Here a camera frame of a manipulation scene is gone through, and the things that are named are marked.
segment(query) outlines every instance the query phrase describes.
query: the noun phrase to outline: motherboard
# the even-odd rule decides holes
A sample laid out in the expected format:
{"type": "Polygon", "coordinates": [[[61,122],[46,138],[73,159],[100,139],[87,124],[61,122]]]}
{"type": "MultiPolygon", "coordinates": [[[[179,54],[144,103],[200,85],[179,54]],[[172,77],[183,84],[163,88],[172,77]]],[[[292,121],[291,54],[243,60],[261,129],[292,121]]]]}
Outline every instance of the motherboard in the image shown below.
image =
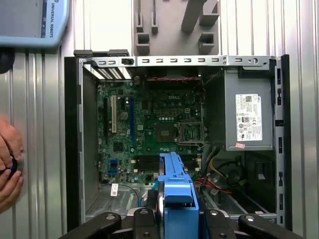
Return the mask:
{"type": "Polygon", "coordinates": [[[196,87],[148,89],[133,82],[100,83],[100,181],[154,182],[159,154],[171,151],[196,178],[206,137],[202,101],[196,87]]]}

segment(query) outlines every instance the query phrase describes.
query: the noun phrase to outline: corrugated metal wall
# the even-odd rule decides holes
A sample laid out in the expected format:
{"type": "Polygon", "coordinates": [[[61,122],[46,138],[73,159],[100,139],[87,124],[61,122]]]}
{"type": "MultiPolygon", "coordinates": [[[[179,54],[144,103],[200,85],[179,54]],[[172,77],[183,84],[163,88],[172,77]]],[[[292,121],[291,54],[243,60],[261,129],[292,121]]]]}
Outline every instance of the corrugated metal wall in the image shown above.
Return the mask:
{"type": "MultiPolygon", "coordinates": [[[[63,58],[74,49],[132,48],[131,0],[73,0],[61,51],[17,54],[0,75],[0,113],[22,133],[25,183],[0,215],[6,239],[65,232],[63,58]]],[[[290,54],[294,231],[319,237],[318,1],[220,0],[223,55],[290,54]]]]}
{"type": "Polygon", "coordinates": [[[60,55],[20,51],[13,69],[0,75],[0,114],[21,133],[25,149],[23,191],[0,215],[1,238],[56,239],[65,229],[60,55]]]}

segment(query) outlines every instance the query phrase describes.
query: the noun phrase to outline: dell logo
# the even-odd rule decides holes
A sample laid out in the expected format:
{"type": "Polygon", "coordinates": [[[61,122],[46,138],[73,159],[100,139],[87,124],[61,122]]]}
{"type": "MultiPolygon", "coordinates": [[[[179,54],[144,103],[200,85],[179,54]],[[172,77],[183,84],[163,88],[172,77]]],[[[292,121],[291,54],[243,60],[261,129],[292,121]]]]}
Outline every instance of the dell logo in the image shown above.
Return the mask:
{"type": "Polygon", "coordinates": [[[168,96],[169,100],[180,100],[179,96],[168,96]]]}

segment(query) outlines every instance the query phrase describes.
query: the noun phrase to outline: small sticker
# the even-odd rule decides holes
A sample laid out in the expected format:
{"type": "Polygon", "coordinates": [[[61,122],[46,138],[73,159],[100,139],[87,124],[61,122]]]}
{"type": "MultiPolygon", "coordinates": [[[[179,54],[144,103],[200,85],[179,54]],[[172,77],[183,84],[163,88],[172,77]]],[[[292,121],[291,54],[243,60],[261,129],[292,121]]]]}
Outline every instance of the small sticker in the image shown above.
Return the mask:
{"type": "Polygon", "coordinates": [[[211,193],[212,195],[214,195],[214,196],[215,196],[218,192],[219,192],[219,190],[216,189],[216,188],[213,188],[213,189],[210,191],[210,193],[211,193]]]}
{"type": "Polygon", "coordinates": [[[241,148],[241,149],[245,149],[245,145],[243,143],[236,143],[235,144],[236,148],[241,148]]]}
{"type": "Polygon", "coordinates": [[[257,94],[236,95],[236,124],[237,141],[263,140],[261,97],[257,94]]]}
{"type": "Polygon", "coordinates": [[[118,188],[119,188],[119,184],[112,183],[112,187],[111,187],[111,196],[112,197],[116,197],[118,195],[118,188]]]}

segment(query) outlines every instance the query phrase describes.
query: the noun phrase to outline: hand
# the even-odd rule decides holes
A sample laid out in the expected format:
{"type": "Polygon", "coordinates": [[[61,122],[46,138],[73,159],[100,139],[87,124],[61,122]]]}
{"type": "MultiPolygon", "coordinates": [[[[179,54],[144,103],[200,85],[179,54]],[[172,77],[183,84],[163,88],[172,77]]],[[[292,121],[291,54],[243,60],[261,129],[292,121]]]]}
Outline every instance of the hand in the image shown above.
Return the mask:
{"type": "Polygon", "coordinates": [[[11,170],[7,169],[0,176],[0,214],[15,203],[22,190],[21,172],[15,172],[8,181],[10,173],[11,170]]]}
{"type": "Polygon", "coordinates": [[[17,161],[22,160],[22,150],[20,134],[6,119],[0,118],[0,170],[5,170],[6,167],[10,168],[12,166],[10,151],[17,161]]]}

